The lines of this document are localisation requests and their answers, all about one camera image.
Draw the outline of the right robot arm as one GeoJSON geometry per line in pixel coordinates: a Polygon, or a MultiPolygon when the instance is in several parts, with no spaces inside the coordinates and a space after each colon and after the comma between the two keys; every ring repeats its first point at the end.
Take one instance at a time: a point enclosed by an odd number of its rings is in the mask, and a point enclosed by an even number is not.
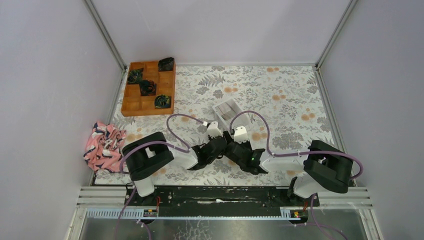
{"type": "Polygon", "coordinates": [[[292,178],[286,193],[287,201],[293,206],[301,205],[315,193],[348,192],[353,160],[321,140],[313,140],[308,148],[297,152],[276,154],[264,148],[253,149],[245,130],[234,135],[224,131],[223,136],[227,142],[225,156],[244,172],[253,175],[303,172],[302,176],[292,178]]]}

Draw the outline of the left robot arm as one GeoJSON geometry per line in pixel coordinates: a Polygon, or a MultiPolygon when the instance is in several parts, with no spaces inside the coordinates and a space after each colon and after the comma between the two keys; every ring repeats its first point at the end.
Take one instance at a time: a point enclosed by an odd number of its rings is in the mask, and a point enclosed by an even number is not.
{"type": "Polygon", "coordinates": [[[188,150],[172,145],[162,132],[155,132],[126,145],[122,149],[124,164],[136,189],[136,199],[144,206],[155,200],[155,185],[151,176],[171,164],[190,171],[197,171],[222,157],[227,147],[223,136],[210,137],[209,142],[195,145],[188,150]]]}

